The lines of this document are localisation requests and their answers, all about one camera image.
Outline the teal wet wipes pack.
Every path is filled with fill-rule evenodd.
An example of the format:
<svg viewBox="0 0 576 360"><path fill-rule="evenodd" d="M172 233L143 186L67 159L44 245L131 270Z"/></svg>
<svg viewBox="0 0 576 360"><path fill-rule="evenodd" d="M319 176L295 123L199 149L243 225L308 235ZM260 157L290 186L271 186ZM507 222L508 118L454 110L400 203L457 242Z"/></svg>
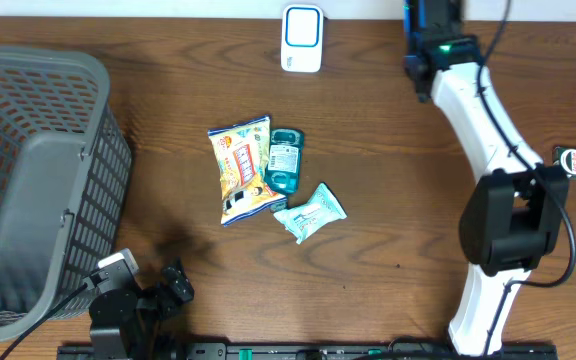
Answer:
<svg viewBox="0 0 576 360"><path fill-rule="evenodd" d="M342 205L325 183L320 183L303 205L274 213L297 244L303 243L324 225L347 218Z"/></svg>

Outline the yellow snack bag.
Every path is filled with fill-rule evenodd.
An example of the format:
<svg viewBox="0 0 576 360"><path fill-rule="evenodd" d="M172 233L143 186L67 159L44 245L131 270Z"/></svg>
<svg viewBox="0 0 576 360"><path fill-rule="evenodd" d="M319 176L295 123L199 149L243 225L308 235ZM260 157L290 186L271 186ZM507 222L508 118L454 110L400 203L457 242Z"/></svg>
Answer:
<svg viewBox="0 0 576 360"><path fill-rule="evenodd" d="M264 180L270 160L270 123L265 115L207 132L219 168L224 227L287 200Z"/></svg>

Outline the teal mouthwash bottle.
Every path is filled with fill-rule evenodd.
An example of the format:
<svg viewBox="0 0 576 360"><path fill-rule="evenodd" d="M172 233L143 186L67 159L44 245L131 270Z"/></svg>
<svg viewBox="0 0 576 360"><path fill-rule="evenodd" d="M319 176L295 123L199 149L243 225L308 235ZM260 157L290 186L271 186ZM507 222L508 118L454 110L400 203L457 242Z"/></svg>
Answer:
<svg viewBox="0 0 576 360"><path fill-rule="evenodd" d="M297 129L278 128L270 133L269 161L265 183L283 195L297 192L304 147L304 133Z"/></svg>

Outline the green small box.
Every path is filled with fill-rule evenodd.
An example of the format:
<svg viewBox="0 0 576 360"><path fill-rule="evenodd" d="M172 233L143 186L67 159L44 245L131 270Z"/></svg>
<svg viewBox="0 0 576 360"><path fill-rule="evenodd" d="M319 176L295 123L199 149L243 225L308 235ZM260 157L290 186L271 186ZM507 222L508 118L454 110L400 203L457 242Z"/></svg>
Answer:
<svg viewBox="0 0 576 360"><path fill-rule="evenodd" d="M553 164L563 168L569 179L576 180L576 148L555 146Z"/></svg>

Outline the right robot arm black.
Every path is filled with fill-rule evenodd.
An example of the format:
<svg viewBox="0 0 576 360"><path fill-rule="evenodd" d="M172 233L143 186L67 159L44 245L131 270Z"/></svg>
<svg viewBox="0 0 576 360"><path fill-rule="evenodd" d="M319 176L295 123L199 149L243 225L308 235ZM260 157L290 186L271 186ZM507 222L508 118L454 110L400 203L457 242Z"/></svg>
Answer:
<svg viewBox="0 0 576 360"><path fill-rule="evenodd" d="M525 142L496 94L489 59L462 29L462 4L405 0L404 70L421 102L449 121L469 161L475 188L458 224L468 261L459 308L448 325L461 358L499 359L501 336L518 291L555 288L576 265L565 209L569 179Z"/></svg>

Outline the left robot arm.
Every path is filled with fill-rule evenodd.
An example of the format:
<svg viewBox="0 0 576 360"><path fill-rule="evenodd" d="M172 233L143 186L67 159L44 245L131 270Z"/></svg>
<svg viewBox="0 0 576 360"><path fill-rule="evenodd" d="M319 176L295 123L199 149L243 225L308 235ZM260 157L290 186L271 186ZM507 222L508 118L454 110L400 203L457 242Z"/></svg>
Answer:
<svg viewBox="0 0 576 360"><path fill-rule="evenodd" d="M164 321L194 299L180 259L161 270L163 280L147 288L135 280L138 266L126 251L98 263L86 282L99 291L89 306L95 359L184 359L185 346L162 334Z"/></svg>

